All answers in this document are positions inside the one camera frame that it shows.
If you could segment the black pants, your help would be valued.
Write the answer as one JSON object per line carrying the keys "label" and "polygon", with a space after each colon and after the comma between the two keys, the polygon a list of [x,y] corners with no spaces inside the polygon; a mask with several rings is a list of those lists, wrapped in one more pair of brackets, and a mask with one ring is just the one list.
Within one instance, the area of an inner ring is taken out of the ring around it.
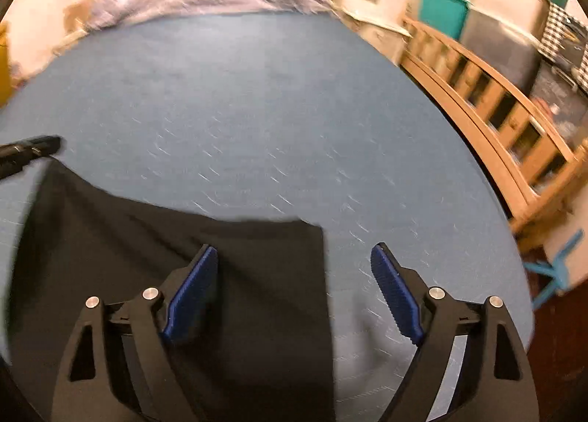
{"label": "black pants", "polygon": [[48,421],[331,421],[323,233],[109,194],[59,161],[25,220],[10,371]]}

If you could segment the blue quilted mattress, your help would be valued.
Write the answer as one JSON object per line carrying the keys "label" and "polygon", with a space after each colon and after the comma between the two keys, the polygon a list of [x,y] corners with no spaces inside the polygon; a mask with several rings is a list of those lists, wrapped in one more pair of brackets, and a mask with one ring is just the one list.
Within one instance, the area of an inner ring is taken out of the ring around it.
{"label": "blue quilted mattress", "polygon": [[1,111],[1,138],[66,141],[98,188],[215,220],[301,219],[324,231],[340,421],[374,421],[413,346],[386,314],[369,249],[456,297],[534,319],[500,201],[456,128],[335,18],[158,19],[81,40]]}

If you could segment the grey storage bin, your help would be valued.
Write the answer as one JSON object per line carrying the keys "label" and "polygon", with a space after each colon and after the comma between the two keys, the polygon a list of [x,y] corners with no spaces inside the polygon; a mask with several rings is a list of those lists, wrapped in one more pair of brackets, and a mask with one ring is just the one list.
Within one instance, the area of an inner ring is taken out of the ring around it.
{"label": "grey storage bin", "polygon": [[524,94],[531,92],[541,62],[534,37],[470,8],[459,41]]}

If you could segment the teal storage bin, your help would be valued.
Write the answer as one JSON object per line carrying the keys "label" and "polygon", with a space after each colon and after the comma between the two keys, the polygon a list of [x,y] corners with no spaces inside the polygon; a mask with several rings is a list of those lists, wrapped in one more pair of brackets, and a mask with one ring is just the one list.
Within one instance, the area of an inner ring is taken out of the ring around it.
{"label": "teal storage bin", "polygon": [[420,0],[419,20],[458,41],[468,11],[467,0]]}

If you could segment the white nightstand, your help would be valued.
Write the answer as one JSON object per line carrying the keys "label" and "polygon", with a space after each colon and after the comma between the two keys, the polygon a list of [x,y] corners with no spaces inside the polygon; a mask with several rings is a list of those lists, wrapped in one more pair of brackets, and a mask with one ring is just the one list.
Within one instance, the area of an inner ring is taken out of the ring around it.
{"label": "white nightstand", "polygon": [[394,65],[399,66],[406,45],[412,38],[405,28],[398,25],[381,27],[372,22],[357,18],[343,8],[338,11],[338,16],[350,30],[368,42]]}

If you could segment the wooden crib rail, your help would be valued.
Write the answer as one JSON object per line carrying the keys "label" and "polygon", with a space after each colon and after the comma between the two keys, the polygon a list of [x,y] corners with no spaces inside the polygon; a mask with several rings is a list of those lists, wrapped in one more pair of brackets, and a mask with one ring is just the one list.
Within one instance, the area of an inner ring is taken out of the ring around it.
{"label": "wooden crib rail", "polygon": [[399,65],[490,174],[522,253],[544,244],[587,183],[587,144],[570,147],[538,103],[462,44],[411,18]]}

